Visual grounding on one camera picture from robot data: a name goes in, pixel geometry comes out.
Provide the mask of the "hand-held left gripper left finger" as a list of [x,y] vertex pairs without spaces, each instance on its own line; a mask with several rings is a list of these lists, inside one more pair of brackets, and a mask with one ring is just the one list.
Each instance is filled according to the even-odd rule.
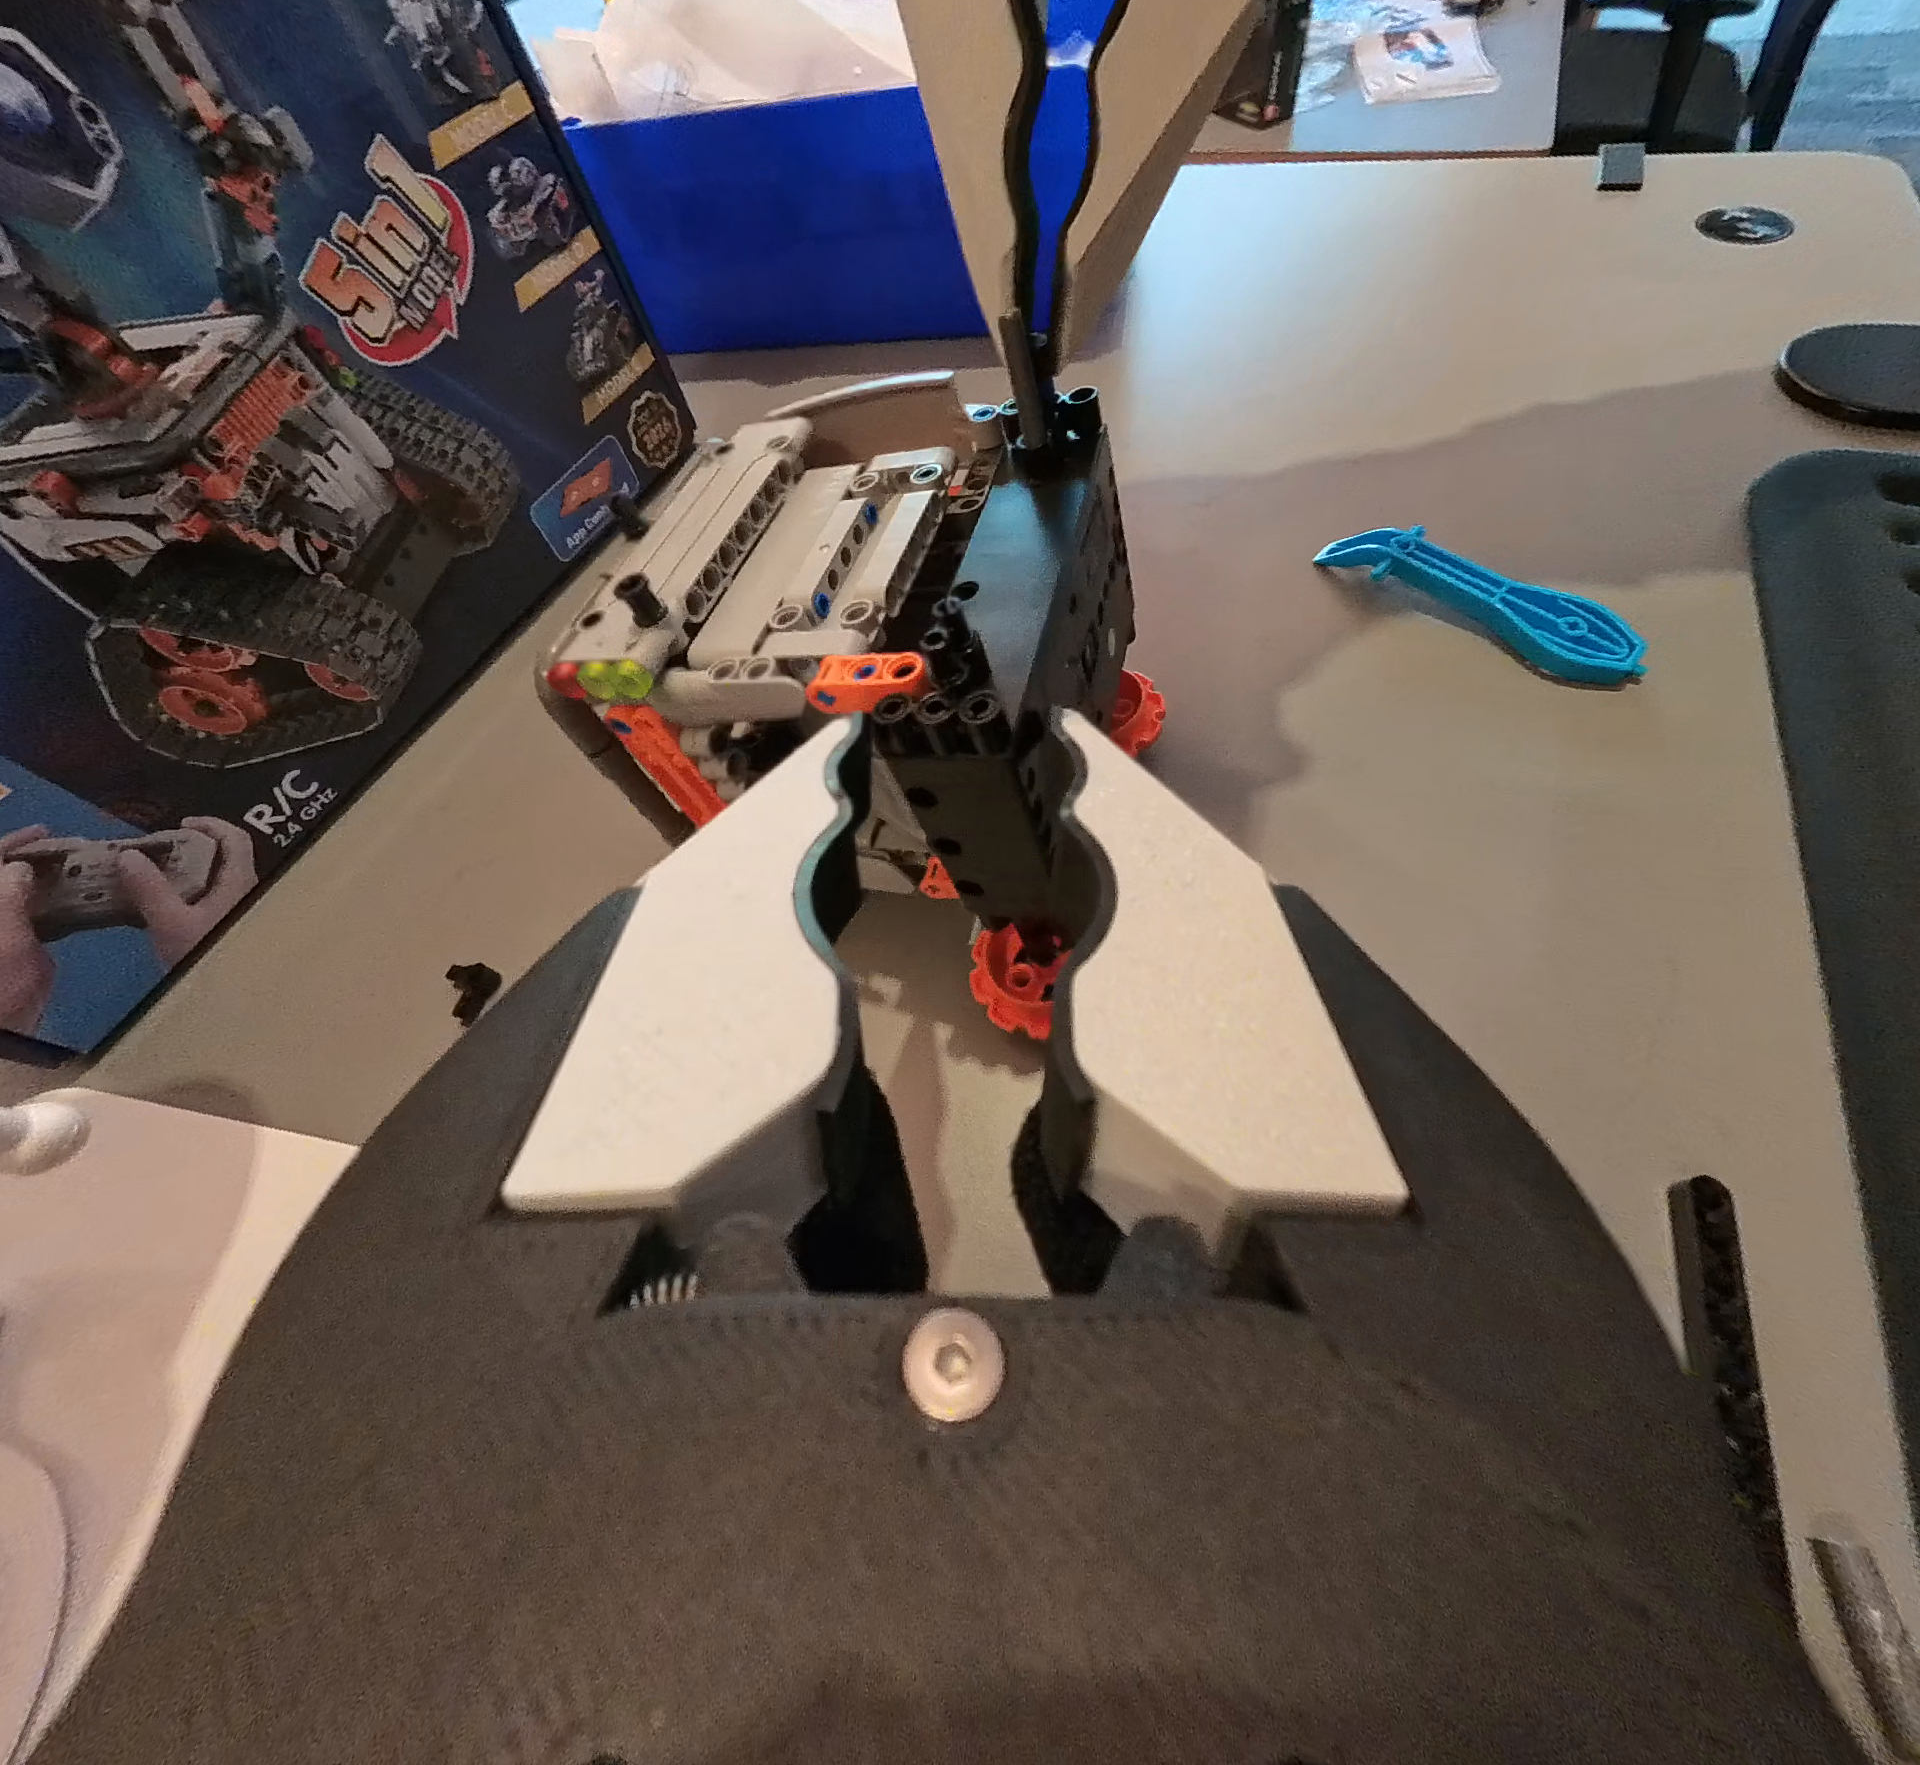
[[867,721],[803,740],[639,883],[501,1185],[522,1216],[625,1210],[676,1240],[791,1228],[859,1043],[834,937],[857,893]]

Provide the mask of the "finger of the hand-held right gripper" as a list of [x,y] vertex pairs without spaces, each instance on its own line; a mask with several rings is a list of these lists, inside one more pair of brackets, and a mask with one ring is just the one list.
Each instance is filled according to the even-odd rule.
[[947,204],[987,325],[1037,330],[1039,205],[1030,149],[1044,0],[898,0]]
[[1086,162],[1061,224],[1048,350],[1073,360],[1258,19],[1255,0],[1116,0],[1086,66]]

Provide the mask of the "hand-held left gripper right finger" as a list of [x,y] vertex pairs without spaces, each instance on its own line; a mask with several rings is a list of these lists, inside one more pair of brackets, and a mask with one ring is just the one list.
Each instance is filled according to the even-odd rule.
[[1048,1178],[1120,1231],[1398,1216],[1407,1181],[1262,864],[1088,717],[1051,729],[1081,933],[1053,995]]

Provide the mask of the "dark grey axle rod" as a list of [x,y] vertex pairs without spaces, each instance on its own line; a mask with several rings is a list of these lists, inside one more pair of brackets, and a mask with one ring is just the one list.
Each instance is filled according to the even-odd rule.
[[1051,445],[1058,416],[1049,341],[1033,332],[1020,306],[999,318],[996,335],[1013,388],[1018,432],[1008,440],[1030,453],[1039,453]]

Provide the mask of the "building block robot chassis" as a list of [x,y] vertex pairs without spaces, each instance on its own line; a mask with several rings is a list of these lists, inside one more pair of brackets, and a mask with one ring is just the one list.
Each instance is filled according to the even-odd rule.
[[645,810],[708,826],[828,721],[873,731],[867,889],[973,916],[974,1001],[1044,1041],[1073,945],[1056,885],[1078,712],[1139,754],[1136,595],[1099,392],[964,402],[947,369],[785,404],[680,465],[541,667],[541,699]]

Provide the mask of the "black carton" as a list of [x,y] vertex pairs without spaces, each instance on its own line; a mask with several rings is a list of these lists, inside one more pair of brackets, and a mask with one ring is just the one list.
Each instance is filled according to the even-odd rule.
[[1259,0],[1255,31],[1214,106],[1235,125],[1290,122],[1304,68],[1315,0]]

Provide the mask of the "instruction booklet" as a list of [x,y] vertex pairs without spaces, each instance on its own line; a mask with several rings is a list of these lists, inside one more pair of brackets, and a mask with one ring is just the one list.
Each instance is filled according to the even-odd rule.
[[1451,11],[1391,11],[1356,37],[1353,66],[1368,106],[1485,98],[1502,90],[1502,70],[1487,53],[1478,21]]

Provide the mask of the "white paper sheets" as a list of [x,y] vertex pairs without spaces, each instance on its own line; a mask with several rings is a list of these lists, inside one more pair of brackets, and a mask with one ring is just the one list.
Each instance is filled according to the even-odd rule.
[[600,0],[521,37],[564,122],[647,122],[915,84],[896,0]]

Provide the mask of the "blue plastic bin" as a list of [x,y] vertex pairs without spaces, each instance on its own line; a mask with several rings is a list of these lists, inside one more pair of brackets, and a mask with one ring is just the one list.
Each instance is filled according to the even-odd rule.
[[915,84],[564,128],[674,353],[987,332]]

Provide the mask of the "neighbouring grey desk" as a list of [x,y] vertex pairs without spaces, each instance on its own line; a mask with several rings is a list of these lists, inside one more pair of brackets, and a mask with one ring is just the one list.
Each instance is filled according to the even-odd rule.
[[1558,116],[1565,0],[1508,0],[1481,25],[1500,76],[1487,93],[1373,104],[1344,58],[1290,119],[1255,130],[1221,114],[1193,142],[1193,164],[1325,164],[1523,158],[1548,155]]

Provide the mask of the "light blue plastic tool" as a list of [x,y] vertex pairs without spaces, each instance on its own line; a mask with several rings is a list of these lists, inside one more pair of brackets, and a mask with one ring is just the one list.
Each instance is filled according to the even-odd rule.
[[1573,591],[1508,577],[1437,545],[1422,524],[1336,538],[1312,563],[1322,572],[1395,579],[1554,681],[1618,689],[1643,677],[1647,644],[1618,611]]

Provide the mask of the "dark perforated mat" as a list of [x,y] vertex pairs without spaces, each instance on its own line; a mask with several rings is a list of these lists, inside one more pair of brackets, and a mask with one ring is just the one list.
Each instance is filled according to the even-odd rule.
[[1748,547],[1907,1495],[1918,1469],[1918,459],[1817,450]]

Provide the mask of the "blue robot kit box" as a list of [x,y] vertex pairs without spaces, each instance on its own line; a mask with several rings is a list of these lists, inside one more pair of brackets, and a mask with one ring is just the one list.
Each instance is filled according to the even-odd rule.
[[3,0],[5,1039],[88,1054],[694,420],[499,0]]

